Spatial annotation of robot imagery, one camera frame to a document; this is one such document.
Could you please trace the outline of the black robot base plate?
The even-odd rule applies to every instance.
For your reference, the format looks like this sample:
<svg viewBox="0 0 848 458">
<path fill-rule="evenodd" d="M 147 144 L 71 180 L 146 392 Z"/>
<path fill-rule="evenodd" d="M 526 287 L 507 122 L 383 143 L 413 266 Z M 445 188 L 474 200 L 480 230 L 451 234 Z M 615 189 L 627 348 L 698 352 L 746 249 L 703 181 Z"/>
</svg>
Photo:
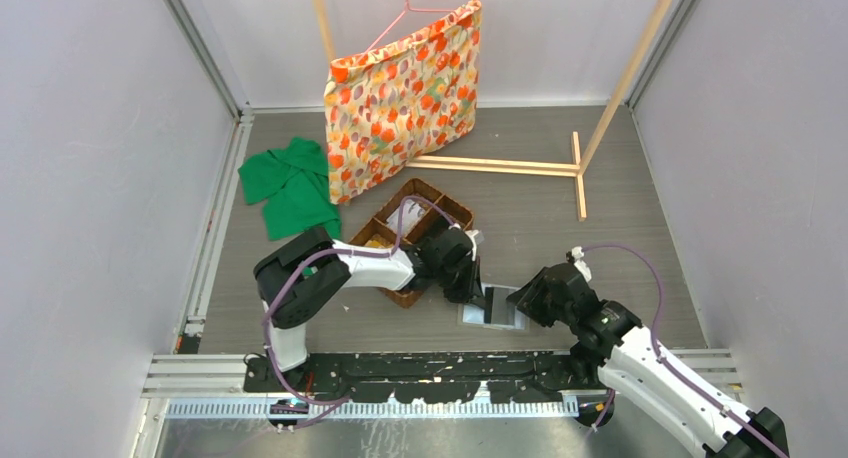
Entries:
<svg viewBox="0 0 848 458">
<path fill-rule="evenodd" d="M 565 352 L 550 351 L 313 353 L 283 377 L 322 402 L 467 403 L 486 393 L 496 404 L 511 404 L 609 395 L 594 372 Z"/>
</svg>

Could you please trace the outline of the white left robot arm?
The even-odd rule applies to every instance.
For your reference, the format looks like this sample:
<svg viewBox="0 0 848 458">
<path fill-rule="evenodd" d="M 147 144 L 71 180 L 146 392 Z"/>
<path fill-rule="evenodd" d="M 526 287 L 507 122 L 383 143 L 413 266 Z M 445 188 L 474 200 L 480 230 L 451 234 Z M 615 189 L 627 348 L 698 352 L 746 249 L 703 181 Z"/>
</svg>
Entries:
<svg viewBox="0 0 848 458">
<path fill-rule="evenodd" d="M 453 303 L 483 296 L 478 230 L 451 225 L 434 237 L 390 249 L 355 246 L 313 227 L 253 269 L 271 363 L 268 378 L 280 390 L 298 390 L 307 376 L 306 323 L 339 291 L 382 288 L 402 294 L 442 289 Z"/>
</svg>

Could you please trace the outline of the dark card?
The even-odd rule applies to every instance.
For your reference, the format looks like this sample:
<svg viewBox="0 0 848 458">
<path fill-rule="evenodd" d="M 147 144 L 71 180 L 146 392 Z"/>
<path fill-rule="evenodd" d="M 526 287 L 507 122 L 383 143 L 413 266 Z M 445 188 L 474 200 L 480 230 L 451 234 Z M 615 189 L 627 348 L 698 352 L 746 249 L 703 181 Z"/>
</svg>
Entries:
<svg viewBox="0 0 848 458">
<path fill-rule="evenodd" d="M 515 327 L 515 306 L 508 300 L 514 291 L 513 287 L 500 285 L 485 287 L 484 324 L 495 327 Z"/>
</svg>

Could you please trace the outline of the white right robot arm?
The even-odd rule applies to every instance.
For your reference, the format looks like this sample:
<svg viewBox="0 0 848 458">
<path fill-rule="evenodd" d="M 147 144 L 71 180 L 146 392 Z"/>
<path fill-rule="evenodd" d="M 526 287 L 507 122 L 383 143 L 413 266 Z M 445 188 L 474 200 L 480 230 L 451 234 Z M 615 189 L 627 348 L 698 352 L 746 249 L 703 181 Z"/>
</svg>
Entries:
<svg viewBox="0 0 848 458">
<path fill-rule="evenodd" d="M 623 394 L 693 456 L 788 456 L 775 412 L 754 412 L 694 372 L 624 305 L 599 298 L 579 265 L 545 267 L 507 300 L 543 327 L 569 328 L 577 384 Z"/>
</svg>

